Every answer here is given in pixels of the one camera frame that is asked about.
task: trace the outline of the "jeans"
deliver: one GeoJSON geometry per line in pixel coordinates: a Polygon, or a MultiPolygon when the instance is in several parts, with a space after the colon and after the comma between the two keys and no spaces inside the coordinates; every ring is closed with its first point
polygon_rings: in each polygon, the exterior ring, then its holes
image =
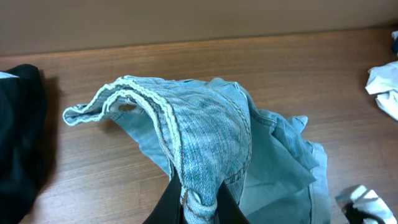
{"type": "MultiPolygon", "coordinates": [[[[264,221],[262,208],[278,202],[289,206],[283,202],[289,197],[299,197],[298,205],[304,205],[289,211],[315,223],[317,195],[326,208],[321,216],[330,219],[329,199],[323,197],[328,192],[326,156],[321,145],[300,134],[307,117],[285,119],[259,110],[236,82],[128,75],[105,84],[90,103],[67,108],[63,118],[70,126],[110,118],[170,178],[175,167],[189,223],[214,222],[222,181],[252,223],[264,221]],[[314,156],[314,146],[323,159],[314,156]]],[[[284,210],[276,212],[286,216],[284,210]]]]}

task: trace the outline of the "wooden table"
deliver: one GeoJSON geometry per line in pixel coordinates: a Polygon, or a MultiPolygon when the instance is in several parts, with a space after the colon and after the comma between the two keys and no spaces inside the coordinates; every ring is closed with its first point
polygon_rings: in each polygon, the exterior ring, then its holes
{"type": "Polygon", "coordinates": [[[111,121],[68,127],[62,111],[88,103],[125,74],[239,82],[260,108],[305,114],[303,136],[328,154],[333,198],[354,184],[374,189],[398,214],[398,123],[364,86],[367,70],[397,60],[392,29],[211,40],[0,57],[0,70],[39,67],[49,95],[45,134],[56,169],[26,223],[142,223],[168,178],[111,121]]]}

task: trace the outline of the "beige wall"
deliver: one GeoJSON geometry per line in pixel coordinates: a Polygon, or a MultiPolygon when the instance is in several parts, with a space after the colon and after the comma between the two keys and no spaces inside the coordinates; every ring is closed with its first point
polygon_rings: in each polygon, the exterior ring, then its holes
{"type": "Polygon", "coordinates": [[[398,0],[0,0],[0,55],[379,26],[398,0]]]}

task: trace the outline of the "black cloth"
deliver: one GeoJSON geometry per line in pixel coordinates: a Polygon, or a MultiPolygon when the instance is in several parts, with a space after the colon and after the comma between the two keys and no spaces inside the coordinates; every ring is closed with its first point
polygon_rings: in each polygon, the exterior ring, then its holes
{"type": "Polygon", "coordinates": [[[0,223],[19,223],[44,183],[44,159],[36,148],[47,99],[39,70],[19,65],[0,78],[0,223]]]}

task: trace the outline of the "denim jacket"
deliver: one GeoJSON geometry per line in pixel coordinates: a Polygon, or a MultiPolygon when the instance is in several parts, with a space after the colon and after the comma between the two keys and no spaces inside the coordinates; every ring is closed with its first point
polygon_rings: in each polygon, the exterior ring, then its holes
{"type": "Polygon", "coordinates": [[[222,181],[251,223],[281,223],[287,211],[289,223],[330,219],[326,155],[300,134],[307,117],[259,110],[236,82],[128,75],[105,84],[90,103],[67,108],[63,118],[70,126],[110,118],[170,178],[175,167],[189,223],[215,222],[222,181]],[[314,212],[317,201],[322,214],[314,212]]]}

